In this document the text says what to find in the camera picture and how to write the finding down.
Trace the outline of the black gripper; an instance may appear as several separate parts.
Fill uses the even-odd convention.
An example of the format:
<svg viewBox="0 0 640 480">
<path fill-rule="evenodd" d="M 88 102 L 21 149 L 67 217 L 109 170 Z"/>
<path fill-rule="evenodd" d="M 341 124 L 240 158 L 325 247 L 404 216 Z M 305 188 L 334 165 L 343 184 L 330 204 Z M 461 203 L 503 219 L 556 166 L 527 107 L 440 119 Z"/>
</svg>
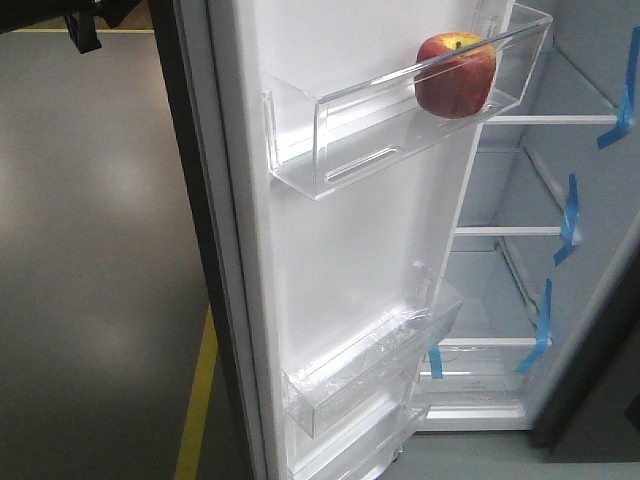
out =
<svg viewBox="0 0 640 480">
<path fill-rule="evenodd" d="M 62 21 L 79 53 L 102 47 L 97 20 L 110 30 L 149 31 L 150 13 L 135 11 L 143 1 L 2 1 L 1 34 Z"/>
</svg>

